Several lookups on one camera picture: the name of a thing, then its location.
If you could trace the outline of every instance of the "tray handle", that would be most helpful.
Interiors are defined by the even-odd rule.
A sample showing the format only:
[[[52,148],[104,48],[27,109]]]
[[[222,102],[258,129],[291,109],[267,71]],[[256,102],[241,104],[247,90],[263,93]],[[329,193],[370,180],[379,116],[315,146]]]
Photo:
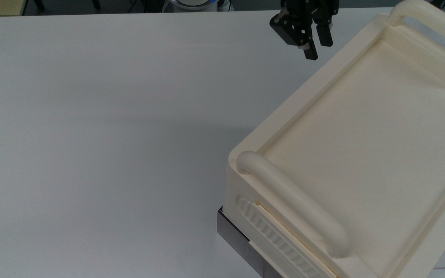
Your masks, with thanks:
[[[398,26],[405,16],[412,17],[445,37],[445,12],[424,0],[405,0],[387,17],[389,26]]]
[[[274,194],[285,199],[326,240],[329,256],[342,258],[348,255],[351,239],[346,229],[270,160],[254,151],[244,151],[236,159],[236,170],[242,175],[252,174]]]

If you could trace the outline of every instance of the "metal stand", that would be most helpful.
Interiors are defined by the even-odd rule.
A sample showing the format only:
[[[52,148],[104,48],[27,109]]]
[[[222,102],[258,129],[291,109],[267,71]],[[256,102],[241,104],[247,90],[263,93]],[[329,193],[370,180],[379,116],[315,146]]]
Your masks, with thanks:
[[[217,233],[220,234],[262,278],[282,278],[249,244],[249,239],[224,216],[222,207],[217,211]]]

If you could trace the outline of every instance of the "black metal base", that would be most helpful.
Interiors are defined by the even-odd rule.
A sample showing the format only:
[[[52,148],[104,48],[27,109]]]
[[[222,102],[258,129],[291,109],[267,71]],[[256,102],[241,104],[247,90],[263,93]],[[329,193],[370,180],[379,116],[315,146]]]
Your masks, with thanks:
[[[249,239],[224,216],[222,207],[217,211],[217,233],[220,234],[262,278],[282,278],[249,244]]]

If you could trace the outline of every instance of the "white table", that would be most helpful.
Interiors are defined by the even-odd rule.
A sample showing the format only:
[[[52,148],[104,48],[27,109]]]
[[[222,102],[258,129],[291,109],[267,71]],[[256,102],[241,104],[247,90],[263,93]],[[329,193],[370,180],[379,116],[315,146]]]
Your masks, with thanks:
[[[388,10],[315,62],[273,11],[0,18],[0,278],[258,277],[216,234],[228,153]]]

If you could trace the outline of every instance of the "cream plastic tray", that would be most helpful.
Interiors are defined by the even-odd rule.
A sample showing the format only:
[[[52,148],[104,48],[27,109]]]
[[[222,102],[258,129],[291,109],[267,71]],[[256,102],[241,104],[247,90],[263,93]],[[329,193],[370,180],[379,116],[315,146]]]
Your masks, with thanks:
[[[445,14],[380,14],[229,156],[224,214],[288,278],[425,278],[445,251]]]

